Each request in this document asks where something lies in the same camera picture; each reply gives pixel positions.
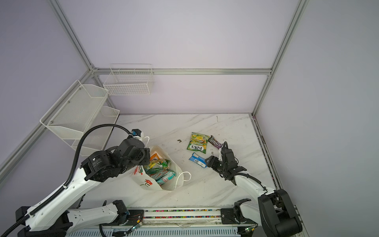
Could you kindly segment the blue snack packet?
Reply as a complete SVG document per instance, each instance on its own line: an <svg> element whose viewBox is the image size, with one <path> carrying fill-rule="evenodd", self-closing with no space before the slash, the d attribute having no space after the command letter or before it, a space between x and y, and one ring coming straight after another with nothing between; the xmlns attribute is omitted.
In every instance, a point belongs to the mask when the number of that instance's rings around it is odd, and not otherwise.
<svg viewBox="0 0 379 237"><path fill-rule="evenodd" d="M205 159L196 153L192 153L189 160L194 162L195 164L201 166L202 168L207 168L207 163L206 163Z"/></svg>

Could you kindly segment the orange snack packet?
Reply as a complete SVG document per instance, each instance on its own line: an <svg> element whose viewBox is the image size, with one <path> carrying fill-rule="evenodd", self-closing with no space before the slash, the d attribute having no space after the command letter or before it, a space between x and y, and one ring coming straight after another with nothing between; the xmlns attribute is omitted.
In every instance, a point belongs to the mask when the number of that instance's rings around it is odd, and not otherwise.
<svg viewBox="0 0 379 237"><path fill-rule="evenodd" d="M161 155L158 152L153 152L150 157L150 162L157 162L162 160Z"/></svg>

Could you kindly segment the white floral paper bag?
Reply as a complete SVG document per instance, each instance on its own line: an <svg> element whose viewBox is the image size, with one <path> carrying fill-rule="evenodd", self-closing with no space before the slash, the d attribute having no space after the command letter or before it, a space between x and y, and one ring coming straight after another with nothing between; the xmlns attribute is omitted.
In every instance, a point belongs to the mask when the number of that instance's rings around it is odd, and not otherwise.
<svg viewBox="0 0 379 237"><path fill-rule="evenodd" d="M191 180L191 173L188 171L182 171L182 169L174 162L174 160L169 156L169 154L164 151L159 146L151 146L150 149L150 157L153 152L158 152L162 160L170 160L169 169L171 171L176 172L176 177L169 180L167 183L160 186L156 180L161 177L161 172L153 174L153 175L147 175L143 166L137 166L131 177L132 180L139 185L142 189L148 190L148 191L174 191L178 189L179 187L182 187L185 182L188 182Z"/></svg>

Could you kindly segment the teal snack packet top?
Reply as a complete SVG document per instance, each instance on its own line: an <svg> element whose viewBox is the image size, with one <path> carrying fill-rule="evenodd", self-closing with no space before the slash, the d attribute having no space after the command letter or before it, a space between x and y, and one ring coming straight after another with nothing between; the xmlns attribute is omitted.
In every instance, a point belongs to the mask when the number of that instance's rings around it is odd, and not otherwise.
<svg viewBox="0 0 379 237"><path fill-rule="evenodd" d="M167 183L169 180L176 177L176 172L171 170L165 170L161 173L161 177L156 180L156 182L162 186L163 184Z"/></svg>

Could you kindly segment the green snack packet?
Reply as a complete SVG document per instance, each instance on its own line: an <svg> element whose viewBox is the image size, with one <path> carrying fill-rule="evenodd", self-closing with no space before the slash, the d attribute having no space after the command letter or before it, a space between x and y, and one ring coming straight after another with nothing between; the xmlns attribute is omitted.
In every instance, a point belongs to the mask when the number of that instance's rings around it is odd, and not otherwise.
<svg viewBox="0 0 379 237"><path fill-rule="evenodd" d="M153 175L161 171L169 169L170 160L153 161L147 166L143 166L147 175Z"/></svg>

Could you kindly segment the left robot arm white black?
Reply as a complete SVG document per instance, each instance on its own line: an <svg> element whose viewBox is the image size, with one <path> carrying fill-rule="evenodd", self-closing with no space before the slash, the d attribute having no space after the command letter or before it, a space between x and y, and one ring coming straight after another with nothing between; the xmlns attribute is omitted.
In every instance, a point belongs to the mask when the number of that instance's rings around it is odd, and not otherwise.
<svg viewBox="0 0 379 237"><path fill-rule="evenodd" d="M98 224L121 226L130 216L122 200L90 209L72 209L72 205L87 192L107 179L116 178L136 166L150 162L150 149L135 137L129 137L119 146L97 151L85 159L74 172L62 192L45 198L42 208L38 205L21 207L16 219L24 226L19 237L66 237L81 229Z"/></svg>

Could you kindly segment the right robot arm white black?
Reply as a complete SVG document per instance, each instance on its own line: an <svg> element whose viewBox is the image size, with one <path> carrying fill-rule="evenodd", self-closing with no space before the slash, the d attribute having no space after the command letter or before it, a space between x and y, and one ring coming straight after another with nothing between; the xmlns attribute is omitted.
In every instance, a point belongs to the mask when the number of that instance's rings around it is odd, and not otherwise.
<svg viewBox="0 0 379 237"><path fill-rule="evenodd" d="M210 156L205 163L224 180L250 195L250 198L235 202L235 222L251 220L261 226L268 237L292 237L303 231L289 194L284 189L270 188L249 175L247 169L239 165L227 142L219 150L218 158Z"/></svg>

